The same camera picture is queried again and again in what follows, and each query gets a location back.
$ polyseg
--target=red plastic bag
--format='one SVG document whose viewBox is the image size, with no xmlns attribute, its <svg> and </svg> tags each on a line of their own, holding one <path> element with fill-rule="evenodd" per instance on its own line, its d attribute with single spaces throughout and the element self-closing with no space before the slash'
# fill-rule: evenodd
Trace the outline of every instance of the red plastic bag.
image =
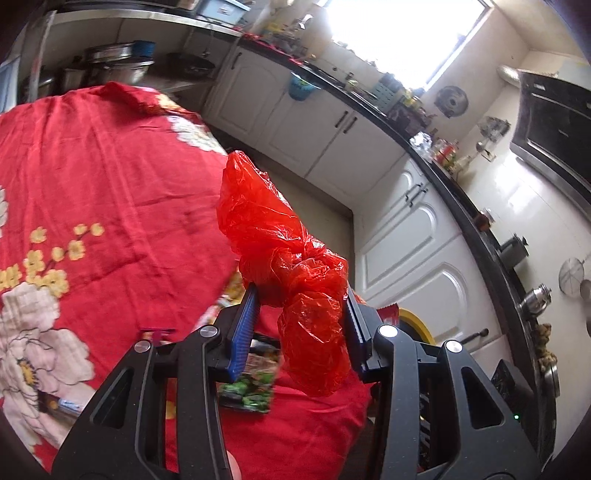
<svg viewBox="0 0 591 480">
<path fill-rule="evenodd" d="M 285 367 L 310 396 L 337 391 L 350 371 L 342 328 L 348 265 L 311 236 L 266 173 L 243 152 L 223 171 L 217 222 L 240 255 L 245 286 L 261 304 L 283 307 Z"/>
</svg>

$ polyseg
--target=yellow ring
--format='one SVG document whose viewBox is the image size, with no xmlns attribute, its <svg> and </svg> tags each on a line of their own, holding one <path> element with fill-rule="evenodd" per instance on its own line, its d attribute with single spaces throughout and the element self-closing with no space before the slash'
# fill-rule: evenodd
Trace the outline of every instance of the yellow ring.
<svg viewBox="0 0 591 480">
<path fill-rule="evenodd" d="M 429 329 L 413 312 L 406 309 L 399 309 L 398 315 L 401 320 L 404 320 L 406 323 L 408 323 L 418 333 L 423 343 L 436 345 L 435 338 L 433 338 L 433 335 L 431 335 Z"/>
</svg>

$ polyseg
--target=window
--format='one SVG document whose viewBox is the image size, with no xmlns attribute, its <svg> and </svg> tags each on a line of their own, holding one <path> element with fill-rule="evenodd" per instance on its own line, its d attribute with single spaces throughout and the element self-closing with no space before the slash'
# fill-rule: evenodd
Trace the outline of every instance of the window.
<svg viewBox="0 0 591 480">
<path fill-rule="evenodd" d="M 424 87 L 488 10 L 485 0 L 332 0 L 333 40 L 405 87 Z"/>
</svg>

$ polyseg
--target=red tablecloth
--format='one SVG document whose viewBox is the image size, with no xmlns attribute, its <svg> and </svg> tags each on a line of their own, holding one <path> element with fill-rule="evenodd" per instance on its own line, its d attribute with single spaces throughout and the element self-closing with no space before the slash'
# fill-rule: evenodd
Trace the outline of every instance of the red tablecloth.
<svg viewBox="0 0 591 480">
<path fill-rule="evenodd" d="M 38 391 L 85 403 L 141 328 L 184 338 L 235 269 L 215 210 L 226 156 L 198 115 L 110 83 L 0 115 L 0 158 L 0 401 L 50 468 L 67 427 Z M 259 330 L 277 336 L 278 314 Z M 245 480 L 334 478 L 367 402 L 353 375 L 313 399 L 282 372 L 271 413 L 222 411 L 226 445 Z"/>
</svg>

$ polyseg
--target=kitchen cabinet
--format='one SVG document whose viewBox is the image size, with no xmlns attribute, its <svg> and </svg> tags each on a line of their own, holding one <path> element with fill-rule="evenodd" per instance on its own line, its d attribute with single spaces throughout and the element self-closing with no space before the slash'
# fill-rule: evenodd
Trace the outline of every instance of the kitchen cabinet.
<svg viewBox="0 0 591 480">
<path fill-rule="evenodd" d="M 473 351 L 501 337 L 488 290 L 461 235 L 368 300 L 376 308 L 393 303 L 417 315 L 438 345 L 448 339 L 462 340 L 484 328 L 489 335 L 465 348 Z"/>
<path fill-rule="evenodd" d="M 424 196 L 423 171 L 404 155 L 364 197 L 355 214 L 355 245 L 363 246 L 393 217 L 406 209 L 413 197 Z"/>
<path fill-rule="evenodd" d="M 472 357 L 482 371 L 486 373 L 488 378 L 492 378 L 495 373 L 496 366 L 501 360 L 506 360 L 513 364 L 513 357 L 511 355 L 511 347 L 507 335 L 503 335 L 494 342 L 488 343 L 485 346 L 472 352 Z"/>
<path fill-rule="evenodd" d="M 352 115 L 351 107 L 323 90 L 304 102 L 285 93 L 255 148 L 305 177 Z"/>
<path fill-rule="evenodd" d="M 286 91 L 291 72 L 239 48 L 221 77 L 203 119 L 254 147 L 269 116 Z"/>
<path fill-rule="evenodd" d="M 355 210 L 403 155 L 400 145 L 360 113 L 355 113 L 306 179 Z"/>
<path fill-rule="evenodd" d="M 399 162 L 393 170 L 398 170 L 399 164 L 401 181 L 390 176 L 383 179 L 394 184 L 395 193 L 388 201 L 378 205 L 368 196 L 364 202 L 365 212 L 372 208 L 383 212 L 382 218 L 365 214 L 364 229 L 355 242 L 355 288 L 367 301 L 391 292 L 396 282 L 460 235 L 458 224 L 435 189 L 425 180 L 419 181 L 412 163 Z M 415 187 L 417 182 L 423 185 Z M 405 192 L 409 190 L 407 200 Z M 363 215 L 354 215 L 354 223 L 359 219 Z"/>
</svg>

